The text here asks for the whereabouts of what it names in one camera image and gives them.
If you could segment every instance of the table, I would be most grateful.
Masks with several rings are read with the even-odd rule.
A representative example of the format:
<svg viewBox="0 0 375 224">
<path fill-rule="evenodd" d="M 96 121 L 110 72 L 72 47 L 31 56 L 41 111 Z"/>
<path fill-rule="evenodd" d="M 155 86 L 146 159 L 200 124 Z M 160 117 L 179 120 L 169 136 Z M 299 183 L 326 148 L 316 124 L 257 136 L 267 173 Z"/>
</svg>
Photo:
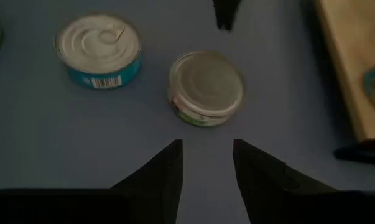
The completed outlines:
<svg viewBox="0 0 375 224">
<path fill-rule="evenodd" d="M 363 76 L 375 67 L 375 1 L 317 1 L 358 139 L 375 138 L 375 107 L 363 91 Z"/>
<path fill-rule="evenodd" d="M 141 33 L 143 68 L 124 88 L 79 87 L 53 50 L 56 31 L 90 11 L 119 13 Z M 229 34 L 209 0 L 0 0 L 0 188 L 107 188 L 182 138 L 177 222 L 249 223 L 232 158 L 241 138 L 337 189 L 375 190 L 375 166 L 332 156 L 354 137 L 307 14 L 298 0 L 243 1 Z M 228 57 L 247 83 L 243 108 L 217 128 L 185 124 L 166 100 L 172 62 L 201 49 Z"/>
</svg>

